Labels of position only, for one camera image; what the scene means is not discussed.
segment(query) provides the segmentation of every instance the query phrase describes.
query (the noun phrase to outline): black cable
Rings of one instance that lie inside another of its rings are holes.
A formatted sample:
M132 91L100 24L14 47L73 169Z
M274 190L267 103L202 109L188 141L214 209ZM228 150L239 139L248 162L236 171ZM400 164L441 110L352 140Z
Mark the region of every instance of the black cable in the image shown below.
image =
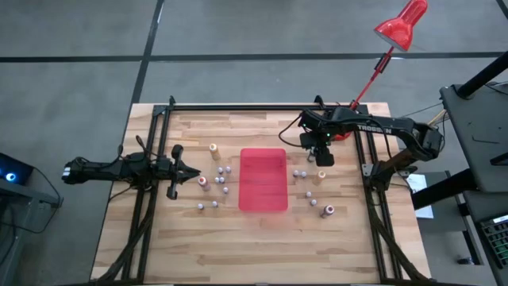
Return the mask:
M9 248L7 249L6 254L4 254L3 258L0 260L0 266L6 261L7 257L9 256L10 250L13 248L14 243L16 241L16 226L14 226L14 211L13 208L9 205L10 209L10 223L12 224L13 228L13 240L10 242Z
M123 191L121 191L121 192L119 192L117 194L114 194L110 199L108 199L108 203L111 202L112 199L118 197L119 195L125 193L126 191L128 191L128 190L130 190L132 188L133 188L133 186L130 186L130 187L127 187L125 190L123 190Z
M405 114L405 115L400 116L400 117L401 117L401 118L404 118L404 117L407 117L407 116L410 116L410 115L413 115L413 114L417 114L417 113L420 113L420 112L422 112L422 111L425 111L425 110L431 109L431 108L433 108L433 107L439 106L439 105L441 105L441 104L443 104L443 103L439 102L439 103L436 103L436 104L434 104L434 105L428 106L428 107L426 107L426 108L423 108L423 109L420 109L420 110L416 110L416 111L414 111L414 112L411 112L410 114Z
M407 189L411 192L411 194L413 194L413 188L411 188L411 185L406 180L406 178L404 178L404 176L402 176L402 174L397 170L397 168L394 168L394 170L397 173L397 175L404 181L405 185L403 185L403 184L397 184L397 183L390 183L390 185L407 187Z
M506 92L504 92L504 91L500 91L500 90L499 90L499 89L497 89L497 88L493 88L493 87L491 87L491 86L489 86L489 85L486 85L486 84L485 84L485 86L486 86L486 87L488 87L488 88L490 88L490 89L491 89L491 90L493 90L493 91L497 91L497 92L498 92L498 93L500 93L500 94L508 95L508 93L506 93Z
M379 206L381 206L381 203L367 203L367 204L370 205L370 206L373 206L373 207L379 207Z
M143 140L141 139L141 137L139 135L136 135L136 141L137 141L137 144L139 144L141 146L141 148L143 149L143 151L146 153L146 154L152 154L153 156L159 158L159 157L164 157L164 155L158 155L158 154L155 154L154 152L146 149L146 147L144 147L144 143L143 143Z
M2 225L5 225L5 226L12 226L12 227L15 227L15 228L18 228L20 230L26 230L32 234L41 234L43 233L46 228L48 227L49 223L52 221L53 217L55 216L56 212L58 211L58 209L61 208L61 197L60 197L60 193L56 190L55 186L53 186L53 184L51 183L51 181L48 179L48 177L41 171L39 170L39 168L37 167L33 167L36 171L38 171L45 179L46 181L48 182L48 184L51 186L51 188L53 189L53 191L56 193L56 196L58 197L58 207L55 208L55 210L53 211L53 213L51 214L51 216L49 217L48 221L46 222L46 224L44 225L44 227L42 228L42 230L31 230L31 229L28 229L28 228L25 228L23 226L17 226L15 225L14 223L8 223L8 222L0 222L0 224Z
M508 83L508 80L505 80L505 81L503 81L503 82L501 82L501 83L496 83L496 82L492 82L492 83L493 83L493 84L492 84L493 86L498 86L498 85L502 85L502 84L504 84L504 83Z
M96 168L97 170L102 170L104 168L108 168L110 166L112 166L113 164L117 163L118 160L120 160L121 157L121 154L124 152L124 146L122 144L120 144L117 148L117 157L114 158L114 160L111 162L111 163L108 163L108 164L105 164L104 166L101 166L101 167L98 167ZM83 163L82 161L88 163L90 162L90 160L88 160L87 158L84 158L84 157L76 157L75 158L75 162L76 164L79 166L79 167L82 167L83 166Z
M290 142L288 142L288 141L284 140L284 139L283 139L283 137L282 137L283 133L284 133L284 132L286 132L286 130L288 130L288 129L289 129L289 128L290 128L290 127L291 127L291 126L292 126L292 125L293 125L293 124L297 121L297 120L299 120L301 116L302 116L302 115L300 114L300 115L299 115L299 116L298 116L295 120L293 120L293 122L292 122L292 123L290 123L290 125L288 125L288 126L287 126L286 128L284 128L282 131L280 131L280 133L279 133L279 139L280 139L280 141L282 141L282 142L284 142L284 143L288 144L289 146L303 148L303 146L301 146L301 145L296 145L296 144L293 144L293 143L290 143Z
M445 149L445 145L446 145L445 116L447 113L448 113L448 111L444 112L443 119L441 120L441 123L443 123L443 145L439 149L439 153L443 152L443 149Z
M391 159L390 143L388 143L387 132L384 129L384 127L381 125L381 123L377 122L376 120L372 120L372 121L381 129L381 131L383 131L384 142L387 145L388 157L390 157L390 159Z

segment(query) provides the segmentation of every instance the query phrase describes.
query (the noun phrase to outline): wooden table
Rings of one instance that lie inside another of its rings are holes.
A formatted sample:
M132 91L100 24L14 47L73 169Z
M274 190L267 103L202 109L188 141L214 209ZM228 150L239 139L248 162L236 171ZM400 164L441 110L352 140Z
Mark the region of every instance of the wooden table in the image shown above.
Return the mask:
M140 151L135 136L139 134L146 141L152 107L133 106L124 153ZM369 103L368 109L371 114L390 116L386 103ZM171 112L167 154L173 145L181 144L183 161L202 170L202 175L212 181L218 166L229 165L233 172L225 176L225 185L212 184L209 192L202 191L196 179L178 186L176 201L166 198L169 182L160 185L145 283L378 282L354 138L334 142L331 151L335 165L319 168L306 161L305 150L285 145L277 138L297 115L295 111ZM301 132L295 124L284 137L298 143ZM370 158L365 134L362 136L366 158ZM392 136L389 141L391 152L397 153L397 141ZM219 161L211 159L211 143L219 147ZM383 136L375 135L375 143L379 159L386 160ZM286 212L249 214L238 209L240 151L247 147L286 150ZM295 169L310 175L295 180L291 175ZM326 179L316 187L311 180L319 170L326 172ZM402 184L397 178L392 182ZM229 188L228 195L221 191L224 186ZM125 183L115 183L112 194L125 187ZM307 191L312 191L316 207L309 204ZM109 204L92 278L101 276L125 246L135 197L135 191L128 191ZM219 202L217 209L211 207L214 200ZM418 270L429 276L410 193L404 187L393 186L387 192L387 200L397 243ZM198 203L205 205L204 211L198 210ZM335 206L335 214L322 219L318 214L327 204ZM387 268L391 269L385 245L383 252ZM133 269L137 269L136 258Z

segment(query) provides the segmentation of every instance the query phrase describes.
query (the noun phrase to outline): red tray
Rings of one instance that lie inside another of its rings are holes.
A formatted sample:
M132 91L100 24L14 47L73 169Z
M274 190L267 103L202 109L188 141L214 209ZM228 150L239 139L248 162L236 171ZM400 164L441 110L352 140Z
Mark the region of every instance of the red tray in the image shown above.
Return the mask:
M238 207L242 211L287 210L284 149L241 150Z

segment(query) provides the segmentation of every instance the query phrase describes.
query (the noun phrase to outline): white label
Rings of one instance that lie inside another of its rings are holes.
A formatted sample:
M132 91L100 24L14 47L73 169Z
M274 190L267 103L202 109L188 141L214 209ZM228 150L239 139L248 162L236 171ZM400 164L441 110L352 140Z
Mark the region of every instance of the white label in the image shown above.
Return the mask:
M371 131L371 132L383 133L383 129L381 129L379 127L373 127L373 126L358 125L358 129L360 129L362 131ZM384 133L391 134L391 129L390 128L385 128L384 129Z
M501 218L494 218L492 219L492 221L494 223L498 223L498 222L504 222L508 219L508 214L507 215L503 215Z
M410 185L413 193L417 193L427 187L425 175L411 174L407 177L407 183ZM434 218L432 206L423 207L415 212L417 218Z

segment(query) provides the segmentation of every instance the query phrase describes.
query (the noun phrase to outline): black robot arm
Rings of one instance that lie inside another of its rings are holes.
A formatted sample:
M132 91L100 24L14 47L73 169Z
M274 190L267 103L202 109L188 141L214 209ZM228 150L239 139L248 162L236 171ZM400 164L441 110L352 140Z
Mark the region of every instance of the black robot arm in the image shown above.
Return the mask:
M154 180L170 180L167 197L176 199L178 192L176 184L199 176L197 169L187 167L181 160L183 147L175 145L171 151L171 159L159 156L150 160L148 152L132 153L125 157L118 157L111 163L91 162L82 157L76 157L65 164L62 180L66 184L82 184L88 180L125 181L131 187L149 189Z
M443 140L437 129L425 123L416 123L410 118L360 114L347 107L337 107L323 114L304 110L300 114L298 126L306 131L300 134L301 146L311 150L311 155L316 157L318 166L334 164L333 154L330 153L328 146L335 135L360 130L399 137L406 145L406 149L388 161L380 161L372 166L370 184L374 188L384 187L384 189L387 189L391 176L398 170L407 168L417 160L427 161L437 158Z

